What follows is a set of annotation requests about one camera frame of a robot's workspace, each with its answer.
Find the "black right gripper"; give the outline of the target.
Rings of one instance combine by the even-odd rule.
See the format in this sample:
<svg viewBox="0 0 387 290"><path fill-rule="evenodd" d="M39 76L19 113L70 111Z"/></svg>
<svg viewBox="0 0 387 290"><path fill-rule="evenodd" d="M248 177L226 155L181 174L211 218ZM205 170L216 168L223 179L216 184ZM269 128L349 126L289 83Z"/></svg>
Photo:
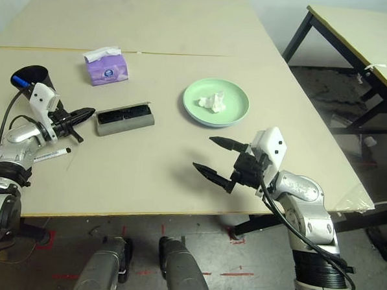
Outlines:
<svg viewBox="0 0 387 290"><path fill-rule="evenodd" d="M231 180L218 175L215 170L205 165L193 163L196 170L204 178L220 186L229 194L233 191L235 184L241 184L242 186L248 186L258 190L264 178L264 173L272 164L268 156L263 153L262 157L258 160L250 152L246 152L246 149L249 147L248 144L243 144L231 138L212 136L209 139L223 149L239 152L239 157L233 166L234 170L230 177Z"/></svg>

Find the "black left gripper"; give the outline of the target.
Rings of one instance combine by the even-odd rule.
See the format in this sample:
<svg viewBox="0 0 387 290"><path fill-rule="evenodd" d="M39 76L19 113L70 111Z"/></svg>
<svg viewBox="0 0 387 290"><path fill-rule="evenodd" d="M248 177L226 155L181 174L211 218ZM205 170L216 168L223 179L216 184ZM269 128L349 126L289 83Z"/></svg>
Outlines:
<svg viewBox="0 0 387 290"><path fill-rule="evenodd" d="M63 138L70 135L79 143L82 143L84 139L75 131L74 127L87 121L94 113L94 108L79 108L72 112L56 110L49 113L49 119L52 121L52 128L57 138Z"/></svg>

